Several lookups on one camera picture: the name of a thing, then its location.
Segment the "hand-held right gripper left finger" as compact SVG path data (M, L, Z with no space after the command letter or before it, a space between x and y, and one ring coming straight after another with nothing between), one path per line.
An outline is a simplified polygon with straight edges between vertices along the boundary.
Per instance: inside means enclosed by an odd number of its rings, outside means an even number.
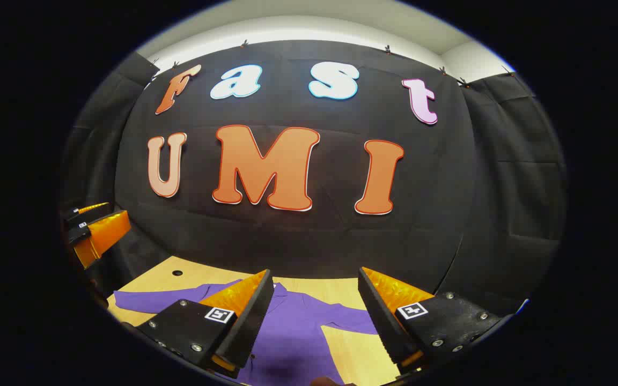
M248 361L273 296L271 271L202 301L179 298L136 327L142 342L199 369L238 373Z

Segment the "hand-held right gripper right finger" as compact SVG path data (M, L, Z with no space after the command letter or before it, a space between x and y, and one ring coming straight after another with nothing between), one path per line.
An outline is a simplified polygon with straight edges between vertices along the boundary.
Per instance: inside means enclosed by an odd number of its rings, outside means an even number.
M434 295L361 267L358 291L398 370L432 370L471 351L504 318L455 292Z

